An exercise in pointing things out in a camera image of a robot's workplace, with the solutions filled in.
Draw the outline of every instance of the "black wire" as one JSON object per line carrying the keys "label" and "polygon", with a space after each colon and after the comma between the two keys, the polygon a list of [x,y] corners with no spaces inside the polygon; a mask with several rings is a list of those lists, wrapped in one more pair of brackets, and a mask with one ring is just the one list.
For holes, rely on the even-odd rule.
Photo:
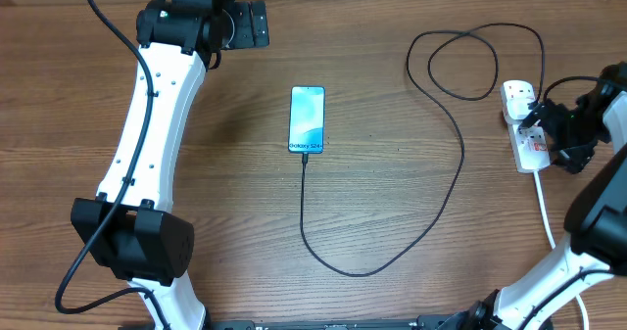
{"label": "black wire", "polygon": [[[545,44],[542,41],[542,37],[540,36],[540,34],[534,30],[533,28],[527,26],[527,25],[522,25],[522,24],[514,24],[514,23],[490,23],[490,24],[484,24],[484,25],[480,25],[477,26],[475,28],[472,28],[471,30],[468,31],[458,31],[458,30],[435,30],[435,31],[427,31],[424,32],[422,34],[420,34],[421,36],[424,35],[429,35],[429,34],[437,34],[437,33],[444,33],[444,34],[456,34],[457,36],[453,37],[452,39],[450,39],[449,41],[443,43],[442,45],[440,45],[440,47],[438,47],[429,57],[429,61],[427,62],[427,72],[429,74],[429,78],[431,78],[431,81],[433,81],[433,83],[440,89],[442,90],[444,93],[451,95],[457,99],[460,100],[466,100],[466,101],[478,101],[478,100],[482,100],[485,99],[486,97],[488,97],[488,95],[490,95],[490,93],[492,93],[492,91],[494,90],[496,84],[497,84],[497,78],[499,77],[499,58],[497,57],[497,51],[495,51],[494,47],[488,42],[486,41],[484,38],[479,37],[475,34],[473,34],[473,31],[485,28],[485,27],[489,27],[489,26],[514,26],[514,27],[520,27],[523,28],[525,30],[529,30],[531,31],[536,38],[538,39],[538,43],[540,45],[540,56],[541,56],[541,62],[540,62],[540,86],[538,88],[538,95],[536,96],[536,102],[538,101],[538,99],[540,99],[540,94],[542,94],[542,89],[543,89],[543,85],[544,85],[544,81],[545,81]],[[446,46],[448,46],[450,43],[452,43],[453,41],[456,41],[458,39],[461,39],[463,37],[466,36],[470,36],[470,37],[474,37],[480,41],[482,41],[484,44],[486,44],[486,46],[488,46],[490,48],[490,51],[492,51],[492,55],[494,56],[494,63],[495,63],[495,74],[494,74],[494,80],[492,81],[492,85],[490,86],[490,89],[483,95],[476,97],[476,98],[469,98],[469,97],[464,97],[464,96],[460,96],[458,94],[453,93],[452,91],[449,91],[448,89],[446,89],[445,87],[443,87],[442,85],[440,85],[440,83],[433,77],[433,74],[431,72],[431,61],[433,61],[433,58],[435,57],[435,55],[438,54],[438,52],[440,52],[443,48],[445,48]]]}
{"label": "black wire", "polygon": [[[444,208],[446,207],[447,203],[449,202],[449,198],[451,197],[451,194],[453,193],[453,188],[455,188],[455,183],[458,180],[459,177],[459,173],[461,172],[461,167],[463,166],[463,160],[465,157],[465,147],[463,144],[463,136],[461,135],[461,131],[459,130],[458,127],[458,123],[455,121],[455,119],[453,118],[453,115],[451,115],[451,113],[449,112],[449,110],[447,110],[446,107],[444,107],[444,105],[442,105],[438,100],[436,100],[431,94],[429,94],[426,90],[424,90],[423,88],[420,87],[420,85],[418,85],[418,83],[416,83],[416,81],[413,79],[413,76],[411,75],[411,71],[410,71],[410,56],[411,56],[411,50],[413,49],[413,46],[415,45],[415,43],[423,36],[426,35],[431,35],[431,34],[455,34],[456,36],[451,38],[449,41],[445,42],[444,44],[442,44],[440,47],[438,47],[429,57],[429,62],[427,65],[427,69],[429,72],[429,77],[431,78],[431,80],[436,84],[436,86],[438,86],[438,88],[440,88],[442,91],[444,91],[445,93],[460,99],[460,100],[466,100],[466,101],[478,101],[481,99],[485,99],[488,95],[490,95],[490,93],[492,92],[492,90],[495,88],[495,85],[497,83],[497,78],[499,77],[499,58],[497,56],[497,51],[494,49],[494,47],[490,44],[490,42],[488,42],[486,39],[484,39],[481,36],[475,35],[472,33],[472,31],[484,28],[484,27],[488,27],[488,26],[515,26],[515,27],[521,27],[524,28],[526,30],[529,30],[531,32],[533,32],[533,34],[538,38],[538,41],[540,43],[540,50],[542,53],[542,64],[541,64],[541,70],[540,70],[540,88],[538,90],[538,96],[536,97],[536,102],[538,101],[538,99],[540,98],[540,93],[542,93],[542,86],[544,83],[544,76],[545,76],[545,46],[544,43],[542,42],[542,37],[540,37],[540,34],[538,34],[538,32],[536,32],[534,29],[532,29],[529,26],[526,25],[522,25],[522,24],[512,24],[512,23],[492,23],[492,24],[484,24],[484,25],[480,25],[477,26],[476,28],[473,28],[471,30],[468,31],[459,31],[459,30],[434,30],[434,31],[426,31],[423,32],[421,34],[419,34],[412,42],[411,42],[411,46],[408,49],[408,54],[407,54],[407,58],[406,58],[406,62],[405,62],[405,66],[406,66],[406,71],[408,74],[408,77],[411,80],[411,83],[413,83],[413,85],[420,90],[424,95],[426,95],[431,101],[433,101],[436,105],[438,105],[438,107],[440,107],[440,109],[442,109],[442,111],[449,117],[449,119],[451,120],[451,123],[453,124],[453,127],[455,128],[455,131],[458,135],[459,138],[459,149],[460,149],[460,157],[459,157],[459,165],[458,165],[458,169],[453,177],[453,181],[451,182],[451,186],[449,187],[449,190],[447,192],[447,195],[444,198],[444,201],[442,203],[442,207],[440,208],[440,210],[438,211],[438,213],[435,215],[435,217],[433,218],[433,220],[431,221],[431,223],[424,229],[424,231],[422,231],[422,233],[415,239],[413,240],[413,242],[411,242],[407,247],[405,247],[400,253],[398,253],[395,257],[391,258],[388,262],[386,262],[385,264],[383,264],[382,266],[370,271],[370,272],[365,272],[365,273],[352,273],[352,272],[346,272],[343,270],[338,269],[337,267],[332,266],[331,264],[329,264],[328,262],[324,261],[321,257],[319,257],[314,250],[312,249],[312,247],[310,246],[310,244],[307,241],[307,237],[305,236],[305,228],[304,228],[304,210],[305,210],[305,170],[307,167],[307,154],[303,155],[303,176],[302,176],[302,180],[301,180],[301,237],[303,239],[303,243],[305,244],[305,247],[308,249],[308,251],[310,252],[310,254],[312,254],[312,256],[319,261],[322,265],[326,266],[327,268],[329,268],[332,271],[335,271],[341,275],[344,276],[348,276],[348,277],[367,277],[367,276],[371,276],[374,274],[377,274],[381,271],[383,271],[385,268],[387,268],[388,266],[390,266],[392,263],[394,263],[394,261],[396,261],[397,259],[399,259],[400,257],[402,257],[405,253],[407,253],[411,248],[413,248],[413,246],[415,246],[416,244],[418,244],[418,242],[420,242],[420,240],[422,240],[422,238],[424,236],[426,236],[426,234],[433,228],[433,226],[435,226],[435,224],[438,222],[438,220],[440,219],[440,216],[442,215],[442,212],[444,211]],[[494,61],[495,61],[495,76],[494,76],[494,80],[492,82],[492,85],[490,86],[490,89],[482,96],[476,97],[476,98],[469,98],[469,97],[464,97],[464,96],[460,96],[458,94],[453,93],[452,91],[449,91],[447,89],[445,89],[444,87],[442,87],[433,77],[433,74],[431,73],[431,61],[433,60],[433,58],[435,57],[435,55],[440,52],[440,50],[442,50],[444,47],[446,47],[448,44],[450,44],[451,42],[458,40],[462,37],[473,37],[481,42],[483,42],[486,46],[488,46],[488,48],[490,49],[490,51],[492,51],[492,55],[494,56]]]}
{"label": "black wire", "polygon": [[100,223],[100,225],[98,226],[94,234],[89,238],[87,243],[85,243],[85,246],[80,250],[80,253],[78,253],[78,256],[72,263],[72,266],[70,266],[70,269],[66,273],[66,276],[61,281],[61,284],[59,285],[59,289],[57,289],[57,294],[55,295],[55,308],[57,309],[58,312],[63,313],[63,314],[77,314],[77,313],[88,311],[108,301],[114,300],[118,297],[130,294],[130,293],[143,293],[145,297],[149,298],[151,303],[153,304],[153,307],[155,308],[155,311],[159,317],[159,320],[164,326],[164,329],[169,329],[169,324],[166,322],[166,318],[164,316],[164,313],[161,307],[159,306],[159,303],[157,302],[157,298],[155,297],[155,295],[153,294],[151,290],[144,288],[144,287],[126,288],[126,289],[117,291],[109,296],[106,296],[100,300],[92,302],[86,306],[67,308],[62,305],[63,295],[66,289],[68,288],[68,285],[70,284],[70,281],[72,280],[72,277],[76,273],[76,270],[78,269],[82,261],[85,259],[85,257],[87,256],[87,253],[89,253],[89,250],[93,247],[96,240],[100,237],[102,232],[109,225],[109,222],[114,217],[116,210],[121,204],[124,194],[126,194],[126,191],[128,190],[128,186],[130,185],[130,182],[132,180],[133,172],[135,171],[135,167],[137,166],[137,161],[139,160],[139,155],[141,154],[142,146],[144,145],[144,141],[146,139],[146,134],[148,133],[148,125],[150,124],[150,117],[152,114],[153,101],[154,101],[153,79],[152,79],[152,75],[150,74],[150,70],[148,69],[148,65],[146,64],[146,61],[144,60],[144,58],[141,56],[137,48],[135,48],[135,46],[130,42],[130,40],[128,40],[107,19],[107,17],[105,17],[102,14],[102,12],[100,12],[94,0],[87,0],[87,2],[89,3],[89,6],[94,11],[96,16],[98,16],[98,18],[102,21],[102,23],[106,25],[113,32],[113,34],[115,34],[124,43],[124,45],[126,45],[126,47],[128,47],[128,49],[133,53],[133,55],[135,55],[135,58],[137,58],[137,61],[139,62],[139,65],[141,66],[141,69],[144,71],[144,74],[146,75],[146,83],[147,83],[147,89],[148,89],[147,96],[146,96],[147,98],[146,114],[144,115],[144,121],[142,123],[141,130],[139,132],[139,137],[137,139],[137,145],[135,146],[135,151],[133,152],[133,156],[128,165],[128,171],[126,172],[126,176],[122,180],[122,185],[121,185],[120,191],[118,192],[118,196],[114,200],[114,203],[112,204],[111,209],[109,210],[109,212],[107,212],[107,214],[105,215],[105,218],[103,218],[102,222]]}
{"label": "black wire", "polygon": [[214,65],[209,67],[209,70],[217,70],[217,68],[219,67],[219,64],[222,62],[222,52],[220,50],[217,50],[216,52],[216,61],[214,62]]}
{"label": "black wire", "polygon": [[522,325],[520,325],[520,327],[518,328],[518,330],[524,330],[524,328],[529,325],[529,323],[531,322],[531,319],[533,319],[536,315],[538,315],[538,313],[545,307],[547,306],[555,297],[559,296],[562,292],[566,291],[568,289],[568,287],[572,286],[572,284],[574,284],[575,282],[577,282],[579,279],[584,279],[586,276],[588,275],[592,275],[592,274],[598,274],[598,273],[604,273],[604,274],[610,274],[613,275],[614,273],[610,270],[588,270],[588,271],[581,271],[579,272],[577,275],[571,277],[568,281],[566,281],[566,283],[564,283],[563,285],[561,285],[558,289],[556,289],[555,291],[553,291],[548,297],[546,297],[538,306],[535,306],[533,308],[533,310],[531,310],[531,312],[529,313],[529,315],[527,315],[527,317],[525,318],[525,320],[522,322]]}
{"label": "black wire", "polygon": [[601,79],[595,76],[586,76],[586,75],[574,75],[574,76],[567,76],[566,78],[562,78],[558,81],[556,81],[555,83],[549,85],[549,87],[547,88],[547,91],[545,91],[544,96],[542,97],[542,102],[546,102],[547,98],[549,97],[549,92],[551,90],[553,90],[556,86],[568,82],[568,81],[574,81],[574,80],[588,80],[588,81],[594,81],[597,83],[602,83],[602,84],[607,84],[610,85],[616,89],[620,89],[622,91],[627,91],[627,88],[620,85],[620,84],[616,84],[615,82],[611,81],[611,80],[607,80],[607,79]]}

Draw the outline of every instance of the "smartphone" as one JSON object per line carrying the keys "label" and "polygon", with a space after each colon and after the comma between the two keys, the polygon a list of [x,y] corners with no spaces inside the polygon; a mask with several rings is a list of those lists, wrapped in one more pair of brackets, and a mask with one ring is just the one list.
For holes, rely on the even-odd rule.
{"label": "smartphone", "polygon": [[324,139],[324,88],[294,86],[290,106],[288,150],[296,154],[321,154]]}

